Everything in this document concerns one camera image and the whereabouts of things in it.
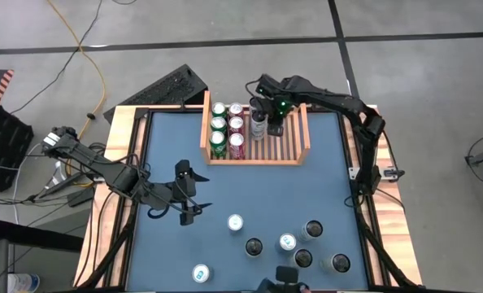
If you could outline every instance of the green soda can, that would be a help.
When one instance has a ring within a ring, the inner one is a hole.
[[[212,104],[212,116],[213,117],[227,117],[227,107],[223,103],[214,103]]]
[[[211,133],[209,143],[211,144],[212,155],[216,159],[220,157],[225,159],[225,155],[227,155],[227,140],[225,139],[225,135],[220,131],[215,131]]]
[[[222,117],[213,117],[211,119],[211,130],[213,132],[220,131],[223,134],[227,133],[227,122]]]

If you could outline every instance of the desk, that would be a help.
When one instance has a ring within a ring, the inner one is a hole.
[[[117,160],[128,154],[129,151],[134,151],[138,155],[142,155],[142,146],[145,139],[147,139],[146,129],[146,118],[143,114],[146,111],[142,109],[156,109],[164,111],[179,111],[180,106],[120,106],[115,109],[115,117],[111,124],[110,136],[107,142],[107,150],[105,156],[110,160]],[[188,106],[189,111],[200,111],[202,106]],[[346,127],[346,138],[348,141],[347,149],[349,151],[351,163],[353,166],[358,165],[358,158],[356,155],[355,144],[353,140],[352,132],[350,131],[347,121],[344,122]],[[389,151],[386,140],[381,138],[380,149],[377,152],[377,164],[381,167],[387,167],[391,165],[389,158]],[[398,187],[396,183],[382,182],[379,188],[392,194],[396,198],[400,199],[400,194],[398,192]],[[107,251],[111,245],[111,239],[114,235],[115,219],[117,223],[123,226],[125,224],[126,218],[130,212],[131,203],[125,202],[124,205],[120,206],[119,197],[112,195],[107,201],[106,207],[103,207],[104,199],[109,194],[106,186],[98,186],[95,194],[95,200],[93,205],[94,215],[98,215],[102,209],[102,219],[101,219],[101,229],[99,235],[97,235],[98,222],[97,216],[94,216],[94,220],[89,222],[92,225],[92,241],[89,241],[89,229],[86,230],[85,242],[80,255],[80,262],[77,268],[76,276],[78,277],[83,270],[84,264],[86,262],[86,257],[89,253],[89,258],[86,264],[85,270],[82,272],[82,278],[79,281],[81,284],[87,279],[91,274],[92,268],[94,266],[94,257],[96,258],[97,264],[106,255]],[[386,197],[377,195],[373,198],[373,205],[376,209],[376,218],[378,221],[378,226],[381,232],[381,239],[383,246],[386,251],[390,254],[392,259],[398,265],[398,267],[415,283],[421,283],[419,270],[416,263],[415,253],[413,252],[413,247],[411,245],[411,238],[407,228],[406,218],[404,216],[403,210],[394,202],[391,202]],[[122,217],[118,218],[118,211],[122,209]],[[364,204],[362,206],[363,214],[367,221],[370,221],[371,213],[368,211],[368,206]],[[368,280],[370,283],[380,285],[383,283],[381,278],[381,270],[379,261],[376,258],[376,254],[373,249],[368,245],[369,259],[371,261],[371,268],[373,277]],[[107,284],[110,286],[117,286],[119,284],[125,283],[125,276],[121,269],[124,267],[124,255],[128,254],[128,251],[123,247],[117,253],[115,257],[115,262],[113,268],[110,270],[109,277],[107,279]],[[104,279],[99,283],[102,285],[105,282]]]

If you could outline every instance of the wooden table frame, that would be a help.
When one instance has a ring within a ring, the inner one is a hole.
[[[145,149],[149,144],[149,129],[152,122],[152,113],[156,112],[202,112],[202,105],[189,105],[181,108],[179,105],[157,105],[157,106],[118,106],[111,124],[110,135],[107,141],[105,156],[109,160],[117,160],[134,152],[141,158],[144,164]],[[346,163],[348,167],[359,166],[359,157],[354,135],[351,131],[349,122],[341,115],[338,116],[341,128],[342,141],[346,151]],[[389,146],[384,136],[379,141],[377,151],[377,165],[379,167],[389,167],[392,165]],[[379,189],[388,192],[400,200],[397,183],[382,181]],[[86,230],[85,241],[80,254],[79,265],[76,271],[76,280],[81,275],[80,281],[75,286],[87,280],[102,258],[107,254],[111,243],[116,239],[119,232],[124,227],[130,213],[137,212],[137,205],[133,205],[128,199],[112,195],[107,201],[106,207],[102,204],[109,194],[105,184],[99,184],[94,197],[93,220],[88,225],[92,225],[92,240],[89,241],[89,229]],[[98,215],[102,211],[100,223],[100,233],[97,235]],[[407,228],[406,217],[401,207],[377,191],[372,200],[365,200],[361,207],[354,208],[357,213],[361,212],[366,222],[372,227],[375,234],[379,234],[379,240],[384,249],[388,252],[397,266],[406,276],[417,284],[421,284],[420,273],[416,263],[415,253],[411,245],[411,238]],[[378,260],[374,249],[361,233],[361,247],[363,248],[363,258],[367,270],[368,285],[388,285],[390,282],[389,274],[385,271],[381,261]],[[127,272],[133,236],[129,237],[119,249],[114,262],[108,268],[106,274],[101,279],[98,286],[125,286],[127,282]]]

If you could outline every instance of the striped hazard tape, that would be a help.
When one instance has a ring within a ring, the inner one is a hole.
[[[1,81],[0,81],[0,104],[1,99],[3,98],[3,94],[5,94],[5,90],[7,90],[8,84],[11,82],[12,77],[14,76],[14,70],[7,70],[5,74],[3,74]]]

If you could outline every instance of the metal bracket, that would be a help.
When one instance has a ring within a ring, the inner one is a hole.
[[[348,168],[348,176],[351,180],[357,177],[360,167]],[[379,167],[379,173],[381,174],[381,181],[397,181],[398,180],[398,170],[395,167],[381,168]]]

